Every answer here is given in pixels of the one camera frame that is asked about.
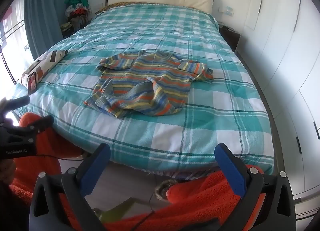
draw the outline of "wardrobe handle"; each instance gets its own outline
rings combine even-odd
[[[317,127],[317,124],[315,122],[313,122],[313,125],[315,126],[315,129],[316,129],[316,132],[317,132],[317,136],[318,136],[318,139],[320,140],[320,135],[319,135],[319,129]]]
[[[263,0],[261,0],[261,3],[260,3],[260,8],[259,8],[259,13],[258,13],[258,15],[260,14],[260,11],[261,11],[261,7],[262,7],[262,1],[263,1]]]
[[[298,137],[298,136],[297,136],[297,144],[298,144],[299,153],[302,154],[302,152],[301,152],[301,146],[300,146],[300,141],[299,141],[299,137]]]
[[[298,18],[299,18],[299,14],[300,14],[300,8],[301,8],[301,0],[300,0],[300,2],[299,2],[299,9],[298,9],[298,14],[297,14],[296,24],[294,25],[293,31],[295,31],[295,30],[296,30],[296,27],[297,27]]]

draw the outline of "teal and white checkered blanket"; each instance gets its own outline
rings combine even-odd
[[[133,113],[121,119],[83,104],[92,95],[102,58],[138,50],[173,52],[204,62],[212,83],[193,82],[183,110],[166,116]],[[101,13],[50,50],[68,50],[15,110],[54,116],[54,129],[89,152],[111,147],[114,162],[148,171],[198,171],[216,166],[225,143],[245,163],[271,173],[274,152],[268,115],[247,71],[218,33],[214,18],[192,8],[132,4]],[[14,97],[27,94],[17,84]]]

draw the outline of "pile of clothes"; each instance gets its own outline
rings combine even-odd
[[[88,15],[91,13],[91,9],[88,0],[66,0],[65,4],[68,5],[65,16],[76,32],[83,28],[89,21]]]

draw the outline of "striped sweater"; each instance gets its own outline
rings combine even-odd
[[[177,113],[193,81],[213,79],[206,64],[162,51],[117,54],[102,59],[97,69],[102,76],[84,103],[116,118],[134,110],[148,116]]]

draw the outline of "shirt sleeve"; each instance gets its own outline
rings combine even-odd
[[[115,70],[129,69],[133,61],[134,59],[120,58],[116,55],[102,59],[97,65],[97,69],[100,71],[104,71],[106,68]]]
[[[207,64],[197,61],[183,61],[178,69],[190,72],[193,80],[205,81],[213,79],[213,70]]]

